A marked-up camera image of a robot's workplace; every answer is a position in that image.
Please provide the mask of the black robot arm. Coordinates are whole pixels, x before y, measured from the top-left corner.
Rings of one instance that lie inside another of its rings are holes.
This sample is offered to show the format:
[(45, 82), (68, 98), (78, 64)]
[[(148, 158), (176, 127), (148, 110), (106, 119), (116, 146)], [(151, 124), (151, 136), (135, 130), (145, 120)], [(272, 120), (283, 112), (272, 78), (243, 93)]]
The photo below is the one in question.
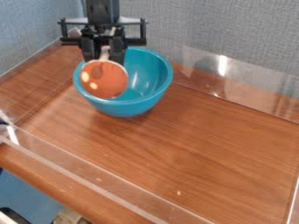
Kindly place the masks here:
[(61, 43), (77, 46), (86, 62), (98, 59), (106, 46), (108, 58), (122, 65), (126, 48), (147, 45), (148, 21), (121, 17), (118, 0), (85, 0), (85, 12), (85, 17), (58, 20)]

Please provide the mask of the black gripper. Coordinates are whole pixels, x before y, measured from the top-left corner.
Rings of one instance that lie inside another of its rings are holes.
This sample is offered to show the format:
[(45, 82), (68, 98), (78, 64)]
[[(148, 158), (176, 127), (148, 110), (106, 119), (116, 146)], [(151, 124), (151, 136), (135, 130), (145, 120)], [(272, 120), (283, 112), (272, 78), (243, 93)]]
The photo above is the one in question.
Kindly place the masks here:
[[(144, 46), (147, 44), (145, 26), (148, 21), (143, 18), (120, 17), (113, 24), (101, 24), (98, 27), (88, 23), (88, 19), (82, 18), (61, 18), (57, 22), (61, 30), (60, 41), (64, 45), (80, 46), (82, 58), (85, 61), (94, 59), (94, 44), (106, 45), (109, 41), (109, 58), (117, 64), (124, 65), (125, 45)], [(82, 29), (73, 35), (68, 30), (69, 25), (82, 25)], [(140, 36), (137, 38), (112, 36), (113, 28), (125, 27), (128, 25), (140, 26)], [(82, 32), (88, 31), (88, 35), (93, 38), (82, 38)]]

